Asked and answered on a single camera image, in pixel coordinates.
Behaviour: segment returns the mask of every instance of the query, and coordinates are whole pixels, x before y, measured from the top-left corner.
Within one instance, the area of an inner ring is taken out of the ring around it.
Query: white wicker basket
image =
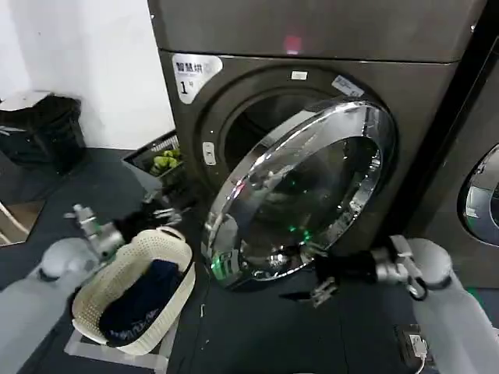
[[[77,293],[72,306],[75,329],[99,344],[106,344],[107,341],[98,328],[99,319],[106,307],[120,298],[153,260],[163,259],[177,263],[179,271],[187,273],[168,304],[139,339],[118,348],[130,355],[149,353],[175,322],[194,288],[194,265],[188,269],[192,258],[191,248],[183,235],[174,228],[161,227],[140,232],[128,245],[117,251],[111,264],[100,270]]]

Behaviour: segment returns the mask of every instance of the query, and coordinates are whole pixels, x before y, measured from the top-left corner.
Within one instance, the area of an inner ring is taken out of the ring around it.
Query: gray floor
[[[52,192],[28,242],[0,249],[0,288],[33,269],[53,241],[80,235],[71,221],[62,218],[74,203],[92,206],[103,221],[122,217],[139,206],[143,190],[121,166],[121,156],[119,151],[92,150],[69,177],[50,177],[46,185],[34,183],[36,191],[7,186],[5,174],[0,177],[0,193],[4,194],[0,199],[19,199],[16,191],[23,196]],[[24,183],[25,177],[18,173],[17,179],[9,181]],[[180,229],[200,259],[201,223],[196,214],[188,216]],[[257,293],[231,293],[211,282],[197,263],[196,287],[182,313],[168,373],[409,372],[400,359],[394,334],[396,324],[415,322],[410,298],[402,289],[349,284],[318,310],[279,298],[287,291],[306,290],[313,282],[311,272],[302,272]],[[479,297],[499,326],[499,293],[482,290]],[[152,372],[67,355],[63,348],[72,331],[69,317],[65,317],[23,374]]]

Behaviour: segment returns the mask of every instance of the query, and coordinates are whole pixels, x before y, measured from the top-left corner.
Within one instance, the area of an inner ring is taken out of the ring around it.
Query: white wall
[[[9,0],[0,0],[0,100],[29,87],[30,76],[17,40]]]
[[[173,129],[147,0],[9,8],[31,86],[83,99],[88,146],[135,149]]]

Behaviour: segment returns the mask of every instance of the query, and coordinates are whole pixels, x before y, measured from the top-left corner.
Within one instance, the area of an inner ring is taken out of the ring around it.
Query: washer door
[[[499,245],[499,145],[476,166],[463,186],[462,219],[468,231],[491,245]]]
[[[203,254],[234,288],[272,281],[331,250],[373,196],[395,148],[395,123],[371,101],[318,102],[265,136],[225,181]]]

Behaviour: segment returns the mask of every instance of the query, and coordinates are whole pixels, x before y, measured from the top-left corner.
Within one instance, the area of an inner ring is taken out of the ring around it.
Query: black trash bin
[[[0,110],[0,151],[22,168],[65,174],[85,152],[80,112],[79,100],[54,94],[33,106]]]

